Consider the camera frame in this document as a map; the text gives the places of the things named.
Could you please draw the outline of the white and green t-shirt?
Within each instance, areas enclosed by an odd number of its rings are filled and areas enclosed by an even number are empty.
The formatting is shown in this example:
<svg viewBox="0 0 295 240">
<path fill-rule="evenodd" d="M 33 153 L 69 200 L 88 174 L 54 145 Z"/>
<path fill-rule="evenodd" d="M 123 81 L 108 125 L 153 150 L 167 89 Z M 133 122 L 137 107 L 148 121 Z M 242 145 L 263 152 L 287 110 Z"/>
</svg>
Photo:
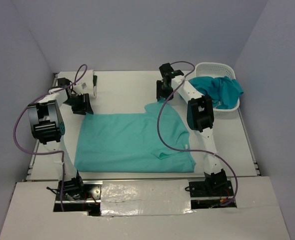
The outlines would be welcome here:
<svg viewBox="0 0 295 240">
<path fill-rule="evenodd" d="M 83 70 L 80 70 L 79 73 L 76 71 L 61 71 L 57 74 L 57 78 L 66 78 L 70 80 L 71 82 L 75 81 L 75 76 L 77 75 L 77 79 L 83 74 L 84 76 L 79 80 L 78 83 L 86 83 L 87 88 L 84 92 L 76 92 L 74 87 L 72 87 L 73 91 L 77 94 L 89 94 L 90 99 L 96 99 L 97 98 L 97 76 L 94 73 L 93 69 L 87 70 L 84 72 Z"/>
</svg>

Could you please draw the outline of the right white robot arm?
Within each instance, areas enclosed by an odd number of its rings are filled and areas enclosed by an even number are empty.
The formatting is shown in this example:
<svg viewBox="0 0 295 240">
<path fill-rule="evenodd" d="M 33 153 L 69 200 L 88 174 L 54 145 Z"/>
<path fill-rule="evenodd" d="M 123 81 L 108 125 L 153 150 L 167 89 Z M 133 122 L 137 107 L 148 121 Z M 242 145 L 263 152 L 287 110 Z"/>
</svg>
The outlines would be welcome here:
<svg viewBox="0 0 295 240">
<path fill-rule="evenodd" d="M 213 136 L 214 110 L 208 94 L 199 92 L 181 70 L 174 70 L 171 63 L 159 67 L 162 79 L 156 81 L 156 99 L 172 100 L 177 92 L 187 104 L 186 122 L 190 130 L 199 136 L 204 144 L 204 184 L 206 192 L 217 195 L 227 183 L 222 161 L 217 155 Z"/>
</svg>

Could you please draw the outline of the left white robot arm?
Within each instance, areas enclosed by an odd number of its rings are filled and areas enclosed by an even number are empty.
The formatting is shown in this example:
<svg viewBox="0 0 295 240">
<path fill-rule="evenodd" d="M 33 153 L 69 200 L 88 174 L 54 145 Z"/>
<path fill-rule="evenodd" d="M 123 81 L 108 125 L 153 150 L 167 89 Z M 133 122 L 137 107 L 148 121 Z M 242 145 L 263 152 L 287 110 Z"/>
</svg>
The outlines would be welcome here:
<svg viewBox="0 0 295 240">
<path fill-rule="evenodd" d="M 64 143 L 65 123 L 60 107 L 65 104 L 71 107 L 76 115 L 93 114 L 88 93 L 76 93 L 71 87 L 72 82 L 61 77 L 57 86 L 51 88 L 48 94 L 36 103 L 27 107 L 32 136 L 39 140 L 51 156 L 58 174 L 58 194 L 80 199 L 85 195 L 83 180 L 71 161 Z"/>
</svg>

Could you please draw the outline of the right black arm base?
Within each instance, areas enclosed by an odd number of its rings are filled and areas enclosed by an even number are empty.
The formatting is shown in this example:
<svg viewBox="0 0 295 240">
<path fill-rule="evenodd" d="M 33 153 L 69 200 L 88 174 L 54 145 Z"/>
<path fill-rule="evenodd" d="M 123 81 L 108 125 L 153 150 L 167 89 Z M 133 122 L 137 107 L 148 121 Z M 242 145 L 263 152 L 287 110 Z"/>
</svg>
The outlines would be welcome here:
<svg viewBox="0 0 295 240">
<path fill-rule="evenodd" d="M 202 181 L 189 182 L 184 190 L 189 192 L 192 198 L 232 197 L 234 195 L 232 183 L 223 169 L 218 173 L 206 173 Z"/>
</svg>

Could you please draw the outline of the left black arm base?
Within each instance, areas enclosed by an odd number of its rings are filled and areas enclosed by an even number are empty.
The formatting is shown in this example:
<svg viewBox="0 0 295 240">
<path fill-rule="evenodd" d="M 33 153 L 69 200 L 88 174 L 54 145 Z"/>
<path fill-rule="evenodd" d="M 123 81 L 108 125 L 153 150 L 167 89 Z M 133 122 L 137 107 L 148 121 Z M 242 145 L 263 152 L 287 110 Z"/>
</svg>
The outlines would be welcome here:
<svg viewBox="0 0 295 240">
<path fill-rule="evenodd" d="M 102 183 L 84 181 L 80 176 L 72 180 L 60 181 L 57 187 L 46 187 L 55 195 L 59 202 L 93 201 L 95 204 L 101 200 Z"/>
</svg>

